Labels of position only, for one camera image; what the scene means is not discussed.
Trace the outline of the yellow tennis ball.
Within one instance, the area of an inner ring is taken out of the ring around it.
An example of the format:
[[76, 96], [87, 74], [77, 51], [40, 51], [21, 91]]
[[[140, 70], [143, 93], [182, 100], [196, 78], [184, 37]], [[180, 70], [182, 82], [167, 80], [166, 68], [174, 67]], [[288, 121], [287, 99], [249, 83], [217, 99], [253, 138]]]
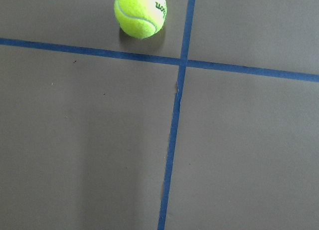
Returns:
[[115, 0], [114, 13], [124, 33], [145, 39], [163, 28], [167, 5], [166, 0]]

